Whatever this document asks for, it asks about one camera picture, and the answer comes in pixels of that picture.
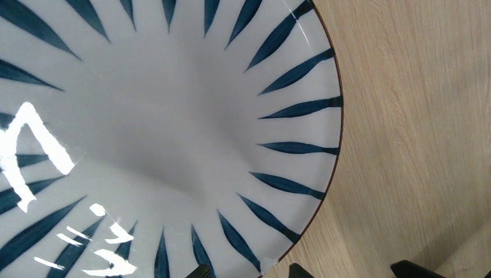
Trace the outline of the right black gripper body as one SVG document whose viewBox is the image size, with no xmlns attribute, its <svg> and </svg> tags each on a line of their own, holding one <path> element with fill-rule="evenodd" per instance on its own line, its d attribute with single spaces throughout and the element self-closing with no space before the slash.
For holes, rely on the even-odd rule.
<svg viewBox="0 0 491 278">
<path fill-rule="evenodd" d="M 390 265 L 390 269 L 396 278 L 445 278 L 443 275 L 408 260 L 393 263 Z"/>
</svg>

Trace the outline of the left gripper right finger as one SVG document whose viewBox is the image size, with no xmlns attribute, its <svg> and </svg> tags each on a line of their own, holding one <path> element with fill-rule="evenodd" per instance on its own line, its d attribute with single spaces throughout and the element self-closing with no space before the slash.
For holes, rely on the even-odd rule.
<svg viewBox="0 0 491 278">
<path fill-rule="evenodd" d="M 289 266 L 288 278 L 314 278 L 306 269 L 294 263 Z"/>
</svg>

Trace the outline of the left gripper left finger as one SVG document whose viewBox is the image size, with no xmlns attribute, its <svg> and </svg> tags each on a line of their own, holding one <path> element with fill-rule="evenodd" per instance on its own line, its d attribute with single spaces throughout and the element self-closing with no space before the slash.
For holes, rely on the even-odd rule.
<svg viewBox="0 0 491 278">
<path fill-rule="evenodd" d="M 212 278 L 212 271 L 208 265 L 199 265 L 186 278 Z"/>
</svg>

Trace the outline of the blue striped white plate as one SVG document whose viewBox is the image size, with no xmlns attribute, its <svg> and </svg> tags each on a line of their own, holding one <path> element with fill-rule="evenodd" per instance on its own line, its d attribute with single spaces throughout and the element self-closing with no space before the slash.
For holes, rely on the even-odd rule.
<svg viewBox="0 0 491 278">
<path fill-rule="evenodd" d="M 1 276 L 262 277 L 342 120 L 313 1 L 2 1 Z"/>
</svg>

